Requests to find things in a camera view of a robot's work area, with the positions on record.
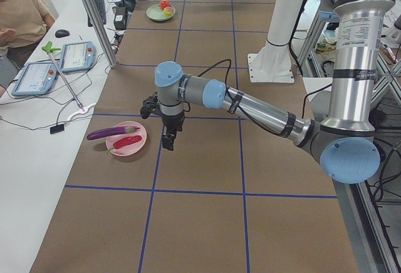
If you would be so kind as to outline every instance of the pink plate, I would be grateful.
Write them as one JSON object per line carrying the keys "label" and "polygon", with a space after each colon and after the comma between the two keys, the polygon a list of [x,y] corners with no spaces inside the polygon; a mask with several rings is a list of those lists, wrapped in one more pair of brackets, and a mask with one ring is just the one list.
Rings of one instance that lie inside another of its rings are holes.
{"label": "pink plate", "polygon": [[134,126],[134,127],[139,127],[140,129],[134,133],[119,134],[106,137],[106,147],[108,149],[111,149],[113,147],[113,144],[117,140],[121,140],[124,137],[129,137],[129,136],[132,137],[135,135],[140,135],[142,139],[137,143],[133,143],[132,145],[128,145],[119,149],[110,150],[110,153],[113,153],[114,155],[128,156],[137,153],[146,142],[146,137],[147,137],[146,129],[140,123],[137,123],[136,121],[123,121],[122,123],[115,125],[115,127],[124,127],[124,126]]}

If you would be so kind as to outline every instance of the green clamp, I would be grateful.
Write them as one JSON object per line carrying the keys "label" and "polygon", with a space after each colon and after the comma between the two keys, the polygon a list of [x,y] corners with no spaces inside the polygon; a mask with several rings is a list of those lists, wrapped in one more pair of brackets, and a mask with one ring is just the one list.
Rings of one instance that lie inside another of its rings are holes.
{"label": "green clamp", "polygon": [[53,44],[53,43],[52,43],[51,41],[49,41],[49,42],[46,44],[46,46],[42,46],[42,50],[45,51],[45,52],[48,53],[48,54],[51,54],[51,53],[54,52],[54,51],[59,51],[59,50],[61,50],[61,49],[59,49],[59,48],[52,48],[52,47],[51,47],[52,44]]}

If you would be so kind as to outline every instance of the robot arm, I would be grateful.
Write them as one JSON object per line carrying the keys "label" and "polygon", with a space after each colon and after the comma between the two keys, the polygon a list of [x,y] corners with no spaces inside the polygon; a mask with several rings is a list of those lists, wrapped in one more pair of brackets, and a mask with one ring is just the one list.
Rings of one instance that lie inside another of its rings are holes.
{"label": "robot arm", "polygon": [[358,183],[378,169],[380,156],[368,121],[384,14],[395,0],[322,0],[321,10],[340,19],[337,55],[328,117],[321,123],[300,119],[223,82],[184,74],[179,64],[165,62],[155,70],[157,94],[144,101],[143,118],[162,117],[163,147],[173,150],[184,122],[184,104],[223,108],[250,119],[277,136],[289,138],[308,152],[331,178]]}

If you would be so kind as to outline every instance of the black keyboard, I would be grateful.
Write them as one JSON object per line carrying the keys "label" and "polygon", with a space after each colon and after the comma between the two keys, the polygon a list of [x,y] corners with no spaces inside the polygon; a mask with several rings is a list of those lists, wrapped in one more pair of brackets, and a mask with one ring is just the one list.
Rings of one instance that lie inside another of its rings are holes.
{"label": "black keyboard", "polygon": [[[105,0],[94,0],[96,8],[99,12],[100,18],[102,19],[103,24],[106,24],[106,6],[105,6]],[[92,23],[90,21],[90,18],[88,16],[88,27],[92,27]]]}

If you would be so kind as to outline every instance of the device screen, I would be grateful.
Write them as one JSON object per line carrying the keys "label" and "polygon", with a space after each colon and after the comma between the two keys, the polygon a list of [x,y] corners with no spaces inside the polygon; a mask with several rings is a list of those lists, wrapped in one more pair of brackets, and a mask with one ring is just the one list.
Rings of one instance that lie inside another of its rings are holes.
{"label": "device screen", "polygon": [[43,83],[47,73],[50,70],[51,63],[31,64],[26,68],[18,90],[20,92],[40,92],[43,89]]}
{"label": "device screen", "polygon": [[66,47],[63,68],[80,68],[85,65],[87,43],[71,44]]}

